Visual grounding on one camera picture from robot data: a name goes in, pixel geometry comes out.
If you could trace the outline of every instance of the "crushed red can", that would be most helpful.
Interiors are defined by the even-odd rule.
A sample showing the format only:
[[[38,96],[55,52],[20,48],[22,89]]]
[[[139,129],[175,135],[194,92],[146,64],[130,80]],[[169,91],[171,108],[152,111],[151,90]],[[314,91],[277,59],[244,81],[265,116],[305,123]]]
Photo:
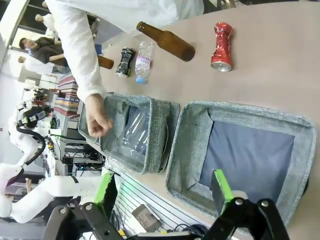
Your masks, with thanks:
[[[214,31],[216,44],[211,57],[211,67],[220,72],[228,72],[232,69],[229,37],[234,30],[229,24],[218,22],[214,25]]]

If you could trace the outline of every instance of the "crushed black can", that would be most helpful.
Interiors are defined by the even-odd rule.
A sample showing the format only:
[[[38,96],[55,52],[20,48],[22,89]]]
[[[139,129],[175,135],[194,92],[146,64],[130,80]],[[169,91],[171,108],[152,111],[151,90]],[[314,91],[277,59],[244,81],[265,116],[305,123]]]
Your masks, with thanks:
[[[136,50],[130,47],[124,47],[121,50],[121,61],[115,70],[119,77],[128,78],[131,73],[131,62],[136,55]]]

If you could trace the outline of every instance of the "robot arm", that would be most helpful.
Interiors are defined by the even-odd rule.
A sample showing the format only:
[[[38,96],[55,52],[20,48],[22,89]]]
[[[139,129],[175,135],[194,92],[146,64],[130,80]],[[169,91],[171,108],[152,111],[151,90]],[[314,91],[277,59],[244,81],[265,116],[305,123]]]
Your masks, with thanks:
[[[19,112],[32,108],[25,102],[20,105],[22,108]],[[39,113],[41,111],[36,111],[35,116],[39,116]],[[94,196],[97,193],[103,176],[78,178],[53,176],[44,180],[18,202],[12,203],[5,196],[6,186],[23,171],[24,166],[32,163],[43,152],[46,145],[41,135],[19,127],[18,122],[21,121],[17,120],[17,111],[14,111],[8,123],[10,141],[23,151],[23,156],[17,164],[0,163],[0,217],[12,217],[18,223],[26,223],[48,206],[55,197]],[[41,148],[32,136],[41,141]]]

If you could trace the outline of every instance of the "water bottle label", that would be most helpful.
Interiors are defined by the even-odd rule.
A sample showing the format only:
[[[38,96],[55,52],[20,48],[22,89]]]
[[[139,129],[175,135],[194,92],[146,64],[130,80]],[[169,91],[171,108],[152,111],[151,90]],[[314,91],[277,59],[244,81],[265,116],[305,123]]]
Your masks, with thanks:
[[[148,64],[148,66],[150,67],[150,64],[151,64],[151,60],[145,56],[138,56],[136,58],[136,65],[138,64]]]

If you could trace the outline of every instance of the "person's hand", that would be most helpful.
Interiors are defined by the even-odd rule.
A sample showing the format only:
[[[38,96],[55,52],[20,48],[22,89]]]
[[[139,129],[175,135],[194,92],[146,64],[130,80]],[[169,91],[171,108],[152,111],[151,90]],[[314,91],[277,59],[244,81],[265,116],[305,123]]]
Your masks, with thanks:
[[[112,121],[106,118],[103,98],[100,94],[92,94],[84,103],[89,135],[95,138],[106,135],[112,128]]]
[[[25,179],[25,187],[26,187],[26,193],[30,193],[32,191],[32,180],[29,178]]]

